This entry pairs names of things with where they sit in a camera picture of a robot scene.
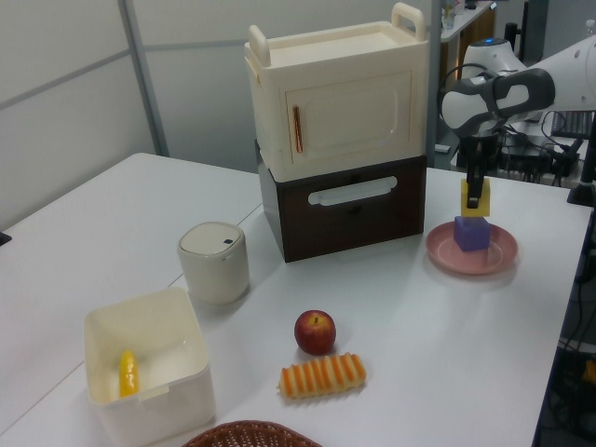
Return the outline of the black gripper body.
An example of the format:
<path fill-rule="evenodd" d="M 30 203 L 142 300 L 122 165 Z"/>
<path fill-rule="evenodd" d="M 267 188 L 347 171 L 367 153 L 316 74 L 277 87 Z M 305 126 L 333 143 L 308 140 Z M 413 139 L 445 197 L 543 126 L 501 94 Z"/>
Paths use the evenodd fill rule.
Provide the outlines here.
<path fill-rule="evenodd" d="M 488 132 L 464 138 L 464 157 L 467 161 L 467 182 L 479 183 L 502 144 L 502 133 Z"/>

